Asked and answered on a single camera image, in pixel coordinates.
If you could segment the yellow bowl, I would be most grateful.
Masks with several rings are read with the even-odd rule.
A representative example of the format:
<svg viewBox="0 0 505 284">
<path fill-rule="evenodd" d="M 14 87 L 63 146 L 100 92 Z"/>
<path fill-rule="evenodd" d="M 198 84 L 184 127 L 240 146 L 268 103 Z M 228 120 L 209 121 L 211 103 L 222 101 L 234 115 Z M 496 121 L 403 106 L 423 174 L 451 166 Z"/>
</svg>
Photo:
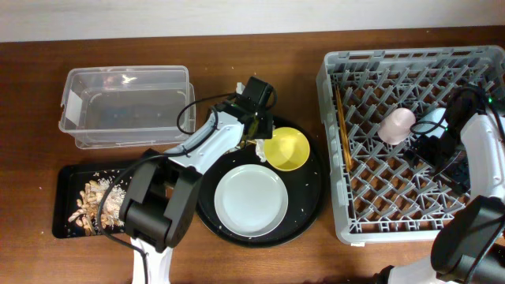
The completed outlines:
<svg viewBox="0 0 505 284">
<path fill-rule="evenodd" d="M 298 129 L 277 128 L 272 138 L 264 141 L 264 154 L 269 164 L 277 170 L 297 170 L 309 159 L 309 140 Z"/>
</svg>

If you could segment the blue cup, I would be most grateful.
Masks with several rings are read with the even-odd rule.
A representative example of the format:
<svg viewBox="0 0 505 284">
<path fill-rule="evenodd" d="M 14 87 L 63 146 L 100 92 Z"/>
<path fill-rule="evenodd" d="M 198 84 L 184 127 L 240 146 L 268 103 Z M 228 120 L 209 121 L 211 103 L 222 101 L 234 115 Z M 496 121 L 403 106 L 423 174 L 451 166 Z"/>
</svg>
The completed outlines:
<svg viewBox="0 0 505 284">
<path fill-rule="evenodd" d="M 445 131 L 445 128 L 447 127 L 447 122 L 445 119 L 441 122 L 440 126 L 438 126 L 436 129 L 433 129 L 431 132 L 428 133 L 428 130 L 430 130 L 434 125 L 434 123 L 438 123 L 440 119 L 444 116 L 445 114 L 445 108 L 439 107 L 436 108 L 435 110 L 431 111 L 430 113 L 426 114 L 423 118 L 420 119 L 420 121 L 425 122 L 426 124 L 419 124 L 416 125 L 413 129 L 419 133 L 425 133 L 427 137 L 430 136 L 435 136 L 437 138 L 440 138 L 443 135 L 443 132 Z"/>
</svg>

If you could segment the wooden chopstick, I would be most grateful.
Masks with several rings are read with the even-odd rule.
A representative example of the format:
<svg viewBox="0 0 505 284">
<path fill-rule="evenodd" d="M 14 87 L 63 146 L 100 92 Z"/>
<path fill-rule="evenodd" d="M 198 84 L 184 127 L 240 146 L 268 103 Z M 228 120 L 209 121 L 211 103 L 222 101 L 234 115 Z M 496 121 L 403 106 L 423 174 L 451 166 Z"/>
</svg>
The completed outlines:
<svg viewBox="0 0 505 284">
<path fill-rule="evenodd" d="M 343 112 L 342 99 L 341 99 L 341 95 L 340 95 L 338 88 L 335 89 L 335 94 L 336 94 L 336 101 L 337 101 L 337 107 L 338 107 L 340 132 L 342 135 L 342 145 L 343 145 L 343 151 L 344 151 L 344 158 L 346 160 L 346 169 L 347 169 L 347 172 L 350 173 L 351 167 L 352 167 L 352 159 L 351 159 L 351 155 L 350 155 L 350 145 L 349 145 L 349 139 L 347 136 L 346 121 L 345 121 L 345 116 L 344 116 L 344 112 Z"/>
<path fill-rule="evenodd" d="M 339 116 L 339 122 L 341 125 L 341 133 L 342 133 L 342 143 L 344 147 L 344 155 L 347 159 L 350 159 L 350 147 L 349 147 L 349 141 L 348 141 L 348 136 L 347 136 L 347 131 L 346 131 L 346 121 L 343 113 L 343 106 L 342 106 L 342 99 L 341 95 L 339 92 L 339 88 L 335 87 L 335 95 L 336 95 L 336 101 L 337 101 L 337 108 L 338 108 L 338 116 Z"/>
</svg>

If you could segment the food scraps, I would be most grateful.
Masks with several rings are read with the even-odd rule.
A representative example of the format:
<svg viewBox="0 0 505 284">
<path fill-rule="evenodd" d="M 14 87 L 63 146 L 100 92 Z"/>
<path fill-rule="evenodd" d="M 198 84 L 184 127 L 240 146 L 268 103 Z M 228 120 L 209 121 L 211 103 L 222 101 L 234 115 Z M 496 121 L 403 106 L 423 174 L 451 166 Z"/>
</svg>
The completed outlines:
<svg viewBox="0 0 505 284">
<path fill-rule="evenodd" d="M 103 205 L 100 217 L 99 205 L 104 193 L 114 181 L 115 176 L 106 177 L 104 174 L 95 172 L 91 178 L 84 180 L 84 185 L 78 187 L 77 197 L 72 200 L 72 205 L 77 209 L 72 210 L 67 221 L 84 230 L 85 236 L 100 234 L 100 227 L 105 231 L 124 229 L 124 222 L 119 218 L 119 210 L 125 198 L 126 191 L 123 189 L 123 181 L 115 185 Z"/>
</svg>

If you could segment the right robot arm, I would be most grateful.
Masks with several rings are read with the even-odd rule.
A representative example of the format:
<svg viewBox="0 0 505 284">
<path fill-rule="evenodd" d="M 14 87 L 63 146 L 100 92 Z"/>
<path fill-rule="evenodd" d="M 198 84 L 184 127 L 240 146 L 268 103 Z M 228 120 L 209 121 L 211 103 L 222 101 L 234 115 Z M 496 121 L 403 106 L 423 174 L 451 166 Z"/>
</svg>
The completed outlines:
<svg viewBox="0 0 505 284">
<path fill-rule="evenodd" d="M 430 256 L 388 266 L 374 283 L 502 283 L 504 247 L 504 117 L 483 88 L 455 89 L 443 116 L 447 127 L 432 140 L 428 164 L 445 170 L 460 148 L 469 163 L 470 202 L 437 234 Z"/>
</svg>

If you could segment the pink cup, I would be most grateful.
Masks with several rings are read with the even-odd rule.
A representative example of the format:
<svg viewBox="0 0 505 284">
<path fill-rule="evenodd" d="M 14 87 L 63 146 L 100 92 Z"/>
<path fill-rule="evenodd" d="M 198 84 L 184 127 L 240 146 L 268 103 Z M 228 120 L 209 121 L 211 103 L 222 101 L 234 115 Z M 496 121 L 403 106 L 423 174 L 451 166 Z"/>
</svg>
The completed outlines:
<svg viewBox="0 0 505 284">
<path fill-rule="evenodd" d="M 409 136 L 410 127 L 415 122 L 416 118 L 411 110 L 397 108 L 382 120 L 377 133 L 383 142 L 398 145 Z"/>
</svg>

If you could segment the white napkin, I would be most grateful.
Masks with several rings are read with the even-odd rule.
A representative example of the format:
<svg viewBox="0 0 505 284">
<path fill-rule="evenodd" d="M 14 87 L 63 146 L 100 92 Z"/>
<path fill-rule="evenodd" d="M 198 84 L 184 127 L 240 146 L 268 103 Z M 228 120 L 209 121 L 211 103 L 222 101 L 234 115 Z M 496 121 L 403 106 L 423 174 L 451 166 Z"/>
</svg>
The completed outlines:
<svg viewBox="0 0 505 284">
<path fill-rule="evenodd" d="M 241 141 L 236 147 L 236 150 L 246 149 L 248 146 L 253 145 L 255 148 L 256 156 L 260 159 L 262 163 L 267 161 L 267 156 L 264 150 L 265 140 L 264 139 L 255 139 L 255 140 L 244 140 Z"/>
</svg>

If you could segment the grey plate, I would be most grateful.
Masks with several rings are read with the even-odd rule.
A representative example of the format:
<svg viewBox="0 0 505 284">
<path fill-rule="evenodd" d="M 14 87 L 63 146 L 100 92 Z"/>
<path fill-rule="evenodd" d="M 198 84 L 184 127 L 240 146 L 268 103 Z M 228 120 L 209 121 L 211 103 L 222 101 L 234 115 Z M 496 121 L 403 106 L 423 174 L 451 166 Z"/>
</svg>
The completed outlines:
<svg viewBox="0 0 505 284">
<path fill-rule="evenodd" d="M 247 164 L 228 171 L 214 196 L 219 221 L 241 237 L 261 237 L 286 216 L 289 197 L 281 177 L 265 166 Z"/>
</svg>

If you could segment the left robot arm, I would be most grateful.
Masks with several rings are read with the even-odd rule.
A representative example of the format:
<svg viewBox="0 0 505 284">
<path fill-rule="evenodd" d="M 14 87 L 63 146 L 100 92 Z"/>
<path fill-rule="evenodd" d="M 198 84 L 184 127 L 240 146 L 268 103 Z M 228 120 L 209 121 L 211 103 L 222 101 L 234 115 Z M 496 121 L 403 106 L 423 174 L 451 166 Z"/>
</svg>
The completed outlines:
<svg viewBox="0 0 505 284">
<path fill-rule="evenodd" d="M 126 169 L 132 180 L 119 210 L 134 250 L 134 283 L 168 283 L 173 249 L 196 210 L 200 184 L 222 155 L 241 142 L 269 139 L 273 116 L 236 107 L 213 107 L 188 140 L 164 153 L 146 152 Z"/>
</svg>

